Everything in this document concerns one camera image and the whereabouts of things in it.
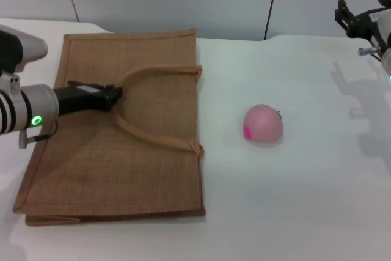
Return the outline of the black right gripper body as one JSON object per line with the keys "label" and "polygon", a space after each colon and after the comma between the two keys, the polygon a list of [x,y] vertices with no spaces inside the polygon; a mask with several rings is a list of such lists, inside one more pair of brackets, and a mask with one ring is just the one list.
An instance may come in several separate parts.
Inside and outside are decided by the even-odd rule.
{"label": "black right gripper body", "polygon": [[352,39],[380,40],[381,35],[377,20],[384,11],[385,9],[373,9],[358,15],[353,15],[351,12],[348,12],[347,36]]}

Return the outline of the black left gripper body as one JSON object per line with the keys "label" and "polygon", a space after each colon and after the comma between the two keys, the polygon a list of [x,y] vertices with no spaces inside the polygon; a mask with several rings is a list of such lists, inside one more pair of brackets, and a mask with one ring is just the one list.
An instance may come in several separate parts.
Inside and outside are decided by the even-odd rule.
{"label": "black left gripper body", "polygon": [[69,81],[66,87],[53,89],[59,102],[59,115],[96,110],[107,112],[110,85],[83,84]]}

